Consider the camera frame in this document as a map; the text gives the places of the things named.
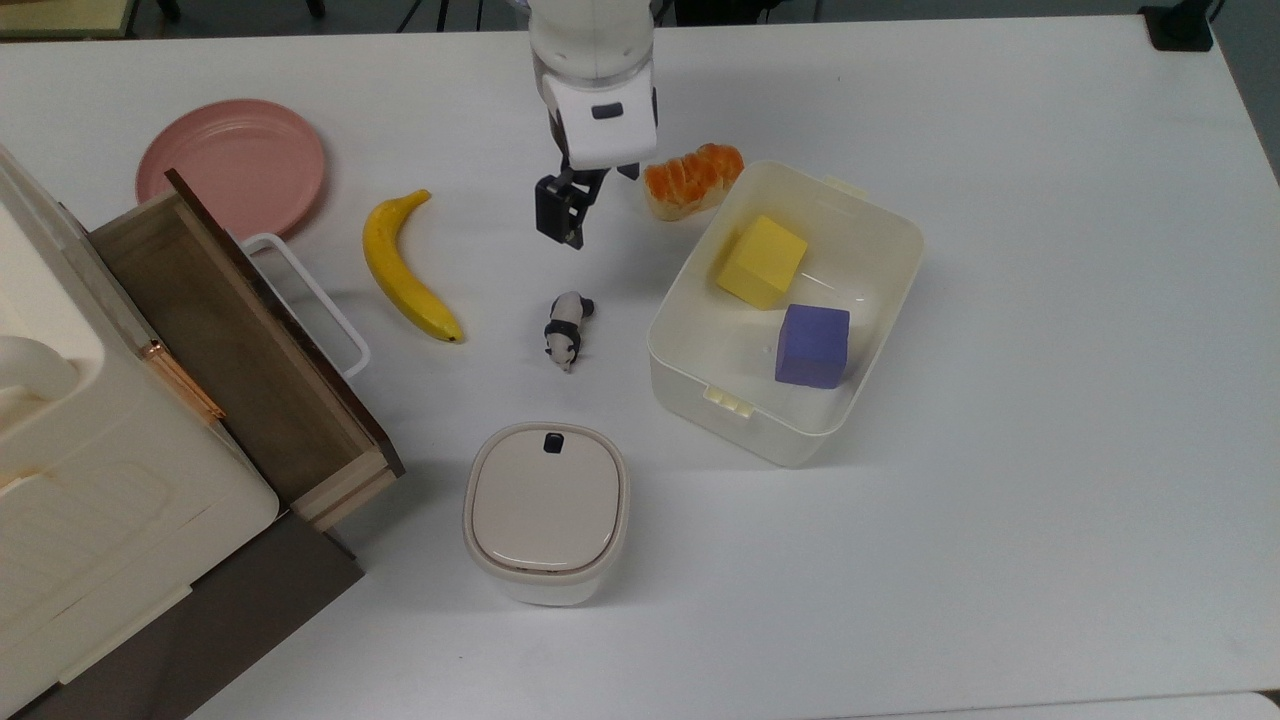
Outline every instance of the round lidded container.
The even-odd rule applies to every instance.
[[[503,592],[534,605],[591,597],[622,550],[631,488],[600,433],[562,423],[499,430],[471,465],[467,551]]]

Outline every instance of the purple cube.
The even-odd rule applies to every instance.
[[[831,389],[849,363],[849,310],[788,305],[773,379]]]

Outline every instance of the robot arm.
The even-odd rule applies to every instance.
[[[648,0],[529,0],[538,92],[561,173],[538,182],[538,229],[580,249],[609,168],[635,179],[658,149]]]

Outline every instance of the pink plate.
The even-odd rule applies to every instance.
[[[138,164],[138,202],[169,190],[170,168],[237,240],[283,236],[320,195],[324,149],[288,108],[224,100],[187,113],[151,141]]]

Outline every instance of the black cable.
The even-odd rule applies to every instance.
[[[660,26],[662,24],[662,18],[664,18],[667,15],[667,10],[669,10],[671,6],[675,5],[675,4],[676,4],[676,0],[662,0],[662,8],[658,8],[658,12],[654,13],[654,15],[653,15],[653,24]]]
[[[422,0],[413,0],[413,6],[408,9],[408,14],[401,22],[401,26],[396,28],[396,32],[404,32],[404,27],[408,26],[408,20],[413,18],[413,13],[417,12],[417,6],[422,4]]]

